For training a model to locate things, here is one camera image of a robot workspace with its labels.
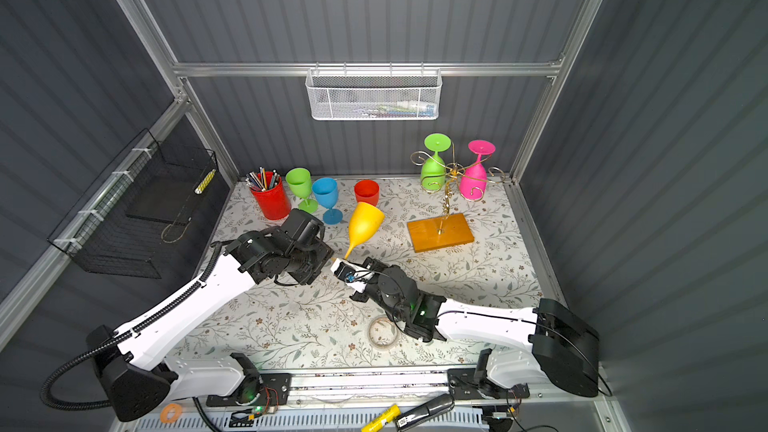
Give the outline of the gold rack with orange base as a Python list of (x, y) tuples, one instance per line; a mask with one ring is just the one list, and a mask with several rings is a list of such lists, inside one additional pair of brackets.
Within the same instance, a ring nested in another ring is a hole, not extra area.
[[(453, 152), (454, 150), (455, 147), (451, 142), (451, 147), (447, 151)], [(422, 163), (427, 158), (427, 154), (427, 149), (414, 152), (411, 154), (411, 162), (421, 168)], [(444, 186), (438, 191), (425, 190), (421, 186), (420, 176), (420, 187), (422, 190), (429, 193), (443, 192), (444, 196), (442, 200), (442, 212), (439, 216), (414, 220), (407, 223), (407, 230), (415, 252), (427, 252), (446, 247), (465, 245), (474, 241), (474, 235), (470, 230), (469, 222), (464, 214), (455, 212), (451, 207), (451, 197), (454, 192), (457, 192), (460, 197), (464, 198), (459, 192), (459, 183), (463, 171), (469, 166), (463, 166), (458, 163), (458, 161), (452, 160), (450, 162), (445, 161), (445, 167), (446, 181)], [(487, 168), (485, 166), (485, 169), (487, 171), (488, 184), (495, 175), (504, 174), (499, 168)]]

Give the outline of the blue wine glass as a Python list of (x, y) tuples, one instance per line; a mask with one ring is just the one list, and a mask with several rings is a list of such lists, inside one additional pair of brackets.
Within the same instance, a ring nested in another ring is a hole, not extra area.
[(336, 208), (339, 197), (337, 181), (330, 177), (320, 178), (314, 182), (312, 191), (317, 202), (326, 209), (323, 221), (327, 225), (339, 224), (343, 219), (343, 213)]

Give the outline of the red wine glass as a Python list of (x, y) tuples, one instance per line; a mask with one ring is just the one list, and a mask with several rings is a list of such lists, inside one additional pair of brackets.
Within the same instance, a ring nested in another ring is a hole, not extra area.
[(358, 203), (367, 203), (376, 207), (380, 199), (379, 184), (370, 179), (358, 181), (354, 186), (354, 195)]

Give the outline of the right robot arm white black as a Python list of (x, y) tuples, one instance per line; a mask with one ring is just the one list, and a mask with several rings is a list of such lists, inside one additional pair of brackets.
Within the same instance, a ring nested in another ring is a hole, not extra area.
[(600, 392), (599, 334), (556, 300), (516, 309), (467, 304), (422, 291), (400, 267), (372, 258), (337, 259), (331, 270), (353, 289), (352, 300), (373, 301), (411, 338), (483, 344), (474, 382), (487, 395), (541, 378), (576, 396)]

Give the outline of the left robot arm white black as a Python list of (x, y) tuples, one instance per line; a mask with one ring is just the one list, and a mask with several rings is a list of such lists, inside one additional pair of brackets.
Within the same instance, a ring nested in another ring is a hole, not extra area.
[[(88, 351), (44, 380), (41, 402), (61, 411), (110, 408), (120, 421), (130, 422), (169, 400), (254, 392), (258, 371), (241, 353), (176, 363), (168, 360), (168, 353), (223, 305), (267, 279), (287, 273), (297, 285), (311, 284), (333, 253), (324, 238), (321, 220), (292, 209), (280, 226), (213, 243), (203, 271), (161, 303), (114, 330), (93, 330)], [(54, 384), (84, 362), (92, 363), (105, 399), (56, 397)]]

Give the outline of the yellow wine glass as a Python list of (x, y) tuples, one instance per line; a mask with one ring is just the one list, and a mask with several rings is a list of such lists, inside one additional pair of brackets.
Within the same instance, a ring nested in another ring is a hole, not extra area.
[(385, 218), (386, 215), (377, 207), (366, 202), (359, 202), (349, 221), (349, 246), (344, 258), (348, 259), (357, 246), (370, 240), (377, 233)]

